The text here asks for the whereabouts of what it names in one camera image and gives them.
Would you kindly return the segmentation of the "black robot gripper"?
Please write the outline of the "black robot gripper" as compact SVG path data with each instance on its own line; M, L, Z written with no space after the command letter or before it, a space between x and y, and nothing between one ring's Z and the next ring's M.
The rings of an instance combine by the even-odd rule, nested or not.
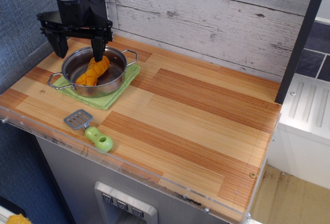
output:
M58 10L37 14L41 32L47 37L55 54L65 58L67 37L91 39L95 62L103 59L106 43L112 41L112 22L107 19L105 3L89 0L58 1Z

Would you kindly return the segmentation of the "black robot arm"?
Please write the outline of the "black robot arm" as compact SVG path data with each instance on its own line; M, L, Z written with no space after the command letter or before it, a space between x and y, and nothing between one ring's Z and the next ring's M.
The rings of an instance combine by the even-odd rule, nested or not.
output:
M112 22L105 0L56 0L57 11L37 14L43 33L57 56L68 52L68 37L90 39L94 59L103 58L106 44L112 41Z

